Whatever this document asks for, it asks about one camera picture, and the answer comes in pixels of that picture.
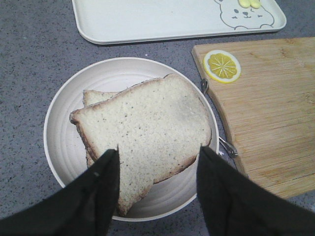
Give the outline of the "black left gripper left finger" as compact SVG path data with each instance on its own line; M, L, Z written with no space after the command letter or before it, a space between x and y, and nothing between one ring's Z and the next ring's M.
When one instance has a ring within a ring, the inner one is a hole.
M104 236L118 202L119 186L119 152L109 149L67 187L1 220L0 234Z

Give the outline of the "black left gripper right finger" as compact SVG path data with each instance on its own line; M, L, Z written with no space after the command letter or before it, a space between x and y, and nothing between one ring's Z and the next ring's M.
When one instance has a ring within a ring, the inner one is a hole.
M201 147L197 196L212 236L313 236L315 214L244 177L209 147Z

